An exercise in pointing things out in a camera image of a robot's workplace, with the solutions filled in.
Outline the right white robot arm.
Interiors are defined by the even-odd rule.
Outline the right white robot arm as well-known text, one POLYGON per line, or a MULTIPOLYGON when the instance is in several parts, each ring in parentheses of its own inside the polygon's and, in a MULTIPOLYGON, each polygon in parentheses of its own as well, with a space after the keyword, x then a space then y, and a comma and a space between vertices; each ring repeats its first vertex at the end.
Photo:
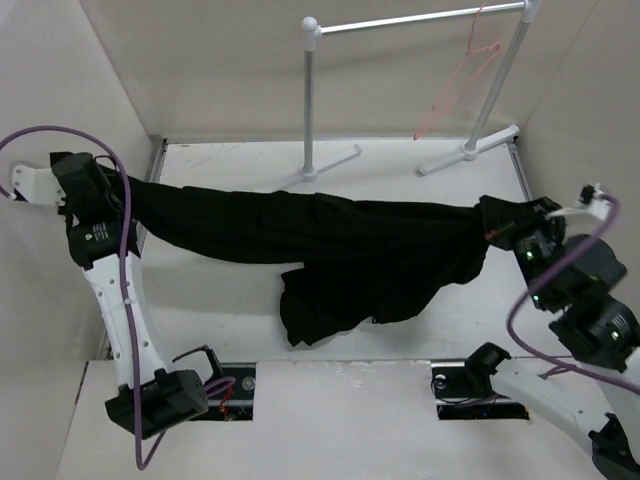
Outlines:
POLYGON ((533 202, 525 213, 485 233, 490 244, 516 255, 527 282, 507 315, 511 338, 557 369, 595 380, 610 408, 589 408, 493 343, 483 344, 466 359, 463 380, 471 393, 507 397, 563 431, 605 478, 636 479, 639 322, 610 294, 626 268, 602 239, 619 211, 618 199, 596 190, 582 195, 573 208, 555 209, 547 199, 533 202), (549 328, 572 362, 540 352, 516 334, 515 318, 527 300, 556 314, 549 328))

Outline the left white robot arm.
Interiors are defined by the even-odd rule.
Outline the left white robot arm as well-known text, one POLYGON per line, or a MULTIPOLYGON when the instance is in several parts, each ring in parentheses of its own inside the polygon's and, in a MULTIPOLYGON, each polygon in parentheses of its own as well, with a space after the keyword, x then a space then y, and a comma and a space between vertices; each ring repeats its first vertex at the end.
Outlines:
POLYGON ((147 440, 206 413, 223 390, 222 367, 208 346, 195 351, 209 364, 193 370, 177 367, 159 345, 126 183, 87 152, 56 152, 50 163, 69 252, 98 301, 112 349, 117 394, 105 403, 109 419, 147 440))

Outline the pink wire hanger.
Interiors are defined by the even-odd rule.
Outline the pink wire hanger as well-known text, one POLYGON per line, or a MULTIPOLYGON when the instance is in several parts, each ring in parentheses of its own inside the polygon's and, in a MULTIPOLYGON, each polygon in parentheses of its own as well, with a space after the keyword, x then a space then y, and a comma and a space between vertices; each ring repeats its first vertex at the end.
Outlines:
POLYGON ((412 137, 414 141, 424 137, 442 117, 454 108, 456 103, 471 89, 471 86, 483 75, 484 71, 500 52, 500 41, 487 43, 485 45, 474 45, 478 20, 488 6, 488 3, 482 4, 475 14, 464 55, 432 103, 430 109, 414 130, 412 137))

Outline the black trousers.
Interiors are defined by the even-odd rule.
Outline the black trousers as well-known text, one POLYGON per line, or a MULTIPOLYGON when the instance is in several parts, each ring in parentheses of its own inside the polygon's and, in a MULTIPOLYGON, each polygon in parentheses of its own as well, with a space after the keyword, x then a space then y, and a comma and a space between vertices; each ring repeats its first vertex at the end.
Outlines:
POLYGON ((490 247, 507 249, 517 222, 557 209, 546 197, 451 206, 109 179, 133 219, 177 248, 286 265, 279 315, 291 345, 419 315, 440 289, 474 280, 490 247))

